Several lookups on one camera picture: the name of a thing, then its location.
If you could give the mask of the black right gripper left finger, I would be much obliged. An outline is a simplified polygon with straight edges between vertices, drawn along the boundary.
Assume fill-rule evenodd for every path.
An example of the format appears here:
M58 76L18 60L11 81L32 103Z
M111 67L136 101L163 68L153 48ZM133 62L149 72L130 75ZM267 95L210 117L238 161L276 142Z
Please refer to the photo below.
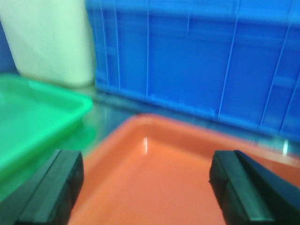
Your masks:
M84 181L83 155L57 150L0 203L2 225L66 225Z

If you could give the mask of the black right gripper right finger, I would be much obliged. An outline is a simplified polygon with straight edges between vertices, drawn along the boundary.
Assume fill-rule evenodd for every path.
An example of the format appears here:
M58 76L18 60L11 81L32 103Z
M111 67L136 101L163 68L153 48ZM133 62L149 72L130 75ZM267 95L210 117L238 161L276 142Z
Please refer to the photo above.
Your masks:
M210 184L228 225L298 225L300 189L240 150L217 150Z

